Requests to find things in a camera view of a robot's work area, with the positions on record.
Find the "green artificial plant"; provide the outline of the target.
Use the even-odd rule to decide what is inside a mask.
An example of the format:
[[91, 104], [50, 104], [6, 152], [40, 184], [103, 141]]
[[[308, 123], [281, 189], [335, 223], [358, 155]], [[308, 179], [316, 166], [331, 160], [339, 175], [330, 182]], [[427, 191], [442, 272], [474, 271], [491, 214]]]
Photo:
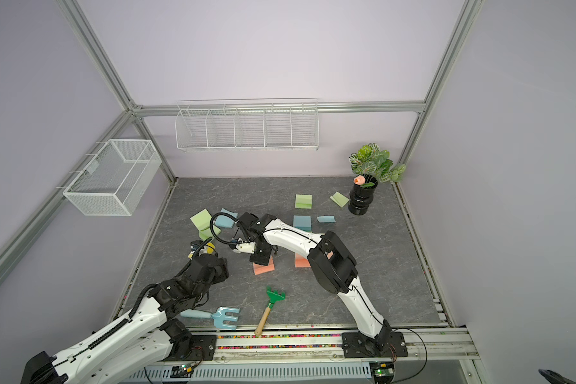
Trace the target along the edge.
[[380, 183], [399, 182], [406, 172], [406, 164], [395, 164], [388, 150], [381, 150], [376, 143], [362, 146], [349, 157], [350, 168], [357, 187], [374, 189]]

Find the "pink memo pad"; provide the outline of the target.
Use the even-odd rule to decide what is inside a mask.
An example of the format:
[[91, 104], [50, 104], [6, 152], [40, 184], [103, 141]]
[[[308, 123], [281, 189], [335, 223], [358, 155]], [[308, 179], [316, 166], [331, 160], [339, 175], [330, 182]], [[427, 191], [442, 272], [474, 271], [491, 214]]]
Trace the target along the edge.
[[255, 275], [262, 275], [265, 273], [269, 273], [275, 270], [275, 264], [273, 258], [269, 259], [267, 265], [260, 265], [260, 264], [253, 264], [253, 271]]
[[294, 267], [295, 268], [310, 268], [310, 263], [306, 257], [300, 254], [294, 255]]

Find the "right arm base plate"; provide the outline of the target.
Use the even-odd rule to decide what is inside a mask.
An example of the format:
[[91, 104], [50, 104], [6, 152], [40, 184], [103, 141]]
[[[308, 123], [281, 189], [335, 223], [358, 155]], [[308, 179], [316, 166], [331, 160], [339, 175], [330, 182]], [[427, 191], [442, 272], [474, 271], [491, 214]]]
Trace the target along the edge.
[[408, 356], [404, 336], [400, 332], [383, 334], [372, 339], [359, 332], [342, 333], [342, 351], [345, 358], [405, 358]]

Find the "light blue garden fork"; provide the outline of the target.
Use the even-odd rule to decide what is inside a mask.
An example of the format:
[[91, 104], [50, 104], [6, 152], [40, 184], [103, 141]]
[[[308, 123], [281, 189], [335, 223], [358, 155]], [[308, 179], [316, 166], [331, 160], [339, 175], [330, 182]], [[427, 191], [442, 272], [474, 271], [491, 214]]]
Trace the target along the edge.
[[237, 328], [239, 315], [240, 309], [232, 307], [219, 307], [215, 312], [189, 309], [181, 313], [184, 318], [212, 320], [216, 329], [228, 331], [234, 331]]

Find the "black glossy vase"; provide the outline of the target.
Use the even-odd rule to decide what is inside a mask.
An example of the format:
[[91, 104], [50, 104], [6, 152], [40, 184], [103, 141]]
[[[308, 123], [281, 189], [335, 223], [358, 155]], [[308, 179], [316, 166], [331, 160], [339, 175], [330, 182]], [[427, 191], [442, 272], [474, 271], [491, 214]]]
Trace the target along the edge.
[[358, 175], [349, 194], [348, 209], [354, 215], [364, 215], [374, 201], [374, 192], [379, 185], [373, 175]]

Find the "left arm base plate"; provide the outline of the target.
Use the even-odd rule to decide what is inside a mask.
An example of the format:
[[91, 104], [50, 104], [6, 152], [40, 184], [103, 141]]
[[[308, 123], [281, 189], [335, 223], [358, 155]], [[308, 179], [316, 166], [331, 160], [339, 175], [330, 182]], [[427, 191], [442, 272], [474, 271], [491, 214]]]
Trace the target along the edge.
[[178, 342], [164, 362], [211, 361], [214, 359], [218, 337], [214, 334], [195, 334]]

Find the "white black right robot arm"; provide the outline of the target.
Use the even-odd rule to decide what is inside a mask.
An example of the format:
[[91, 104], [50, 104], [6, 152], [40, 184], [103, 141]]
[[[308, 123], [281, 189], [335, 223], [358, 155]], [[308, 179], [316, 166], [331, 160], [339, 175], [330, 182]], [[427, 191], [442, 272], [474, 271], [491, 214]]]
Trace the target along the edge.
[[375, 309], [362, 285], [354, 256], [334, 232], [307, 232], [270, 214], [260, 218], [242, 214], [236, 226], [244, 237], [230, 241], [234, 252], [250, 254], [250, 261], [258, 265], [267, 265], [278, 248], [306, 257], [318, 284], [339, 296], [356, 321], [357, 340], [366, 354], [382, 357], [397, 352], [390, 323]]

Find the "torn blue memo page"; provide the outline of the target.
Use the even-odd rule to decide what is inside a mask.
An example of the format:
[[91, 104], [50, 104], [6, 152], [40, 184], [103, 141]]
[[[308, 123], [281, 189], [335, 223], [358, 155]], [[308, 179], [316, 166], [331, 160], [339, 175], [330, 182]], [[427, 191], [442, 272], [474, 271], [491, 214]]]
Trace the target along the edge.
[[336, 219], [334, 216], [318, 216], [317, 221], [320, 223], [336, 223]]

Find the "yellow fanned memo pad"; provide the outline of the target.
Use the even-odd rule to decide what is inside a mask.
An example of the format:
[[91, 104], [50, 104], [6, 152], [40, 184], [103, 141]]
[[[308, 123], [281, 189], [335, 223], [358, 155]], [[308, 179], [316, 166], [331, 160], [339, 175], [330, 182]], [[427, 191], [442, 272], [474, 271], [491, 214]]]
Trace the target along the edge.
[[188, 259], [193, 259], [195, 256], [201, 256], [203, 254], [217, 254], [214, 244], [211, 242], [205, 242], [203, 240], [193, 241], [190, 243], [190, 254]]

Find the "light green memo pad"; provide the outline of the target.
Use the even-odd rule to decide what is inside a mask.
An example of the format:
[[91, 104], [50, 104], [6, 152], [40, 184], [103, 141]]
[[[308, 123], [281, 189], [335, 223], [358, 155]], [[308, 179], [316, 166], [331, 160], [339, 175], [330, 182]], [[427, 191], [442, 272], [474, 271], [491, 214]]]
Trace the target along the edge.
[[207, 230], [210, 227], [211, 214], [207, 209], [203, 209], [194, 216], [191, 216], [190, 220], [195, 225], [196, 229], [201, 232]]

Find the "torn green memo page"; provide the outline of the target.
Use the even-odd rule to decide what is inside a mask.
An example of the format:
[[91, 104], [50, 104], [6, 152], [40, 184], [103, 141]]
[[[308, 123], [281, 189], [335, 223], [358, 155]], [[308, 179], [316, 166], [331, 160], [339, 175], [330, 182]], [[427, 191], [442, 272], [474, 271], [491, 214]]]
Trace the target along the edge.
[[339, 192], [335, 192], [331, 195], [330, 200], [341, 208], [344, 208], [344, 206], [346, 206], [350, 201], [349, 198]]

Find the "light blue memo pad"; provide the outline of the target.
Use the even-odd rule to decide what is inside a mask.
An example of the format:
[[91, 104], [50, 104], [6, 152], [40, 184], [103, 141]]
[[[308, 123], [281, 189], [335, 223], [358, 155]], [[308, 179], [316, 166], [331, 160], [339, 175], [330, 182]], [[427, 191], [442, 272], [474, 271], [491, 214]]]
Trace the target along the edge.
[[238, 214], [225, 208], [222, 208], [220, 212], [221, 214], [214, 220], [214, 225], [218, 228], [233, 228]]

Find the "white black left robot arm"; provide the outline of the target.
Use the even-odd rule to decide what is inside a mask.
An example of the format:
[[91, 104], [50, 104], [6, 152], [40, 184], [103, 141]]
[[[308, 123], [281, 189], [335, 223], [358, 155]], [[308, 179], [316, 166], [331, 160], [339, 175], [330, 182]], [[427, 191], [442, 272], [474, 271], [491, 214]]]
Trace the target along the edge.
[[226, 259], [193, 257], [174, 278], [147, 285], [127, 313], [100, 331], [54, 355], [43, 351], [32, 357], [21, 381], [114, 383], [166, 358], [203, 357], [179, 317], [228, 277]]

